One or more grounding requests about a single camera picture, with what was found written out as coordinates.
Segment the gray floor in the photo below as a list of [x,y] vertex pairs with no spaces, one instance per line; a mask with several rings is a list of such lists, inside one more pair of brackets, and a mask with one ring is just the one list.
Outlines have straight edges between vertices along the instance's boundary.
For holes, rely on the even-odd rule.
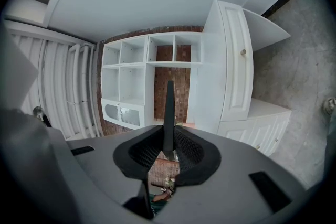
[[336,17],[326,0],[290,0],[269,19],[291,37],[254,53],[253,97],[292,110],[271,158],[308,188],[323,173],[321,105],[336,95]]

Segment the cubby shelf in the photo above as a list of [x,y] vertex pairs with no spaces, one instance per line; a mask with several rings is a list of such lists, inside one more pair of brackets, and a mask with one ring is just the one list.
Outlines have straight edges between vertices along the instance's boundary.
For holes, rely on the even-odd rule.
[[[165,46],[163,54],[157,52],[159,46]],[[178,51],[183,46],[190,46],[188,57]],[[202,33],[158,33],[105,44],[101,73],[104,119],[132,129],[153,124],[155,67],[197,68],[201,64]]]
[[146,60],[148,37],[133,37],[105,44],[103,67],[139,64]]

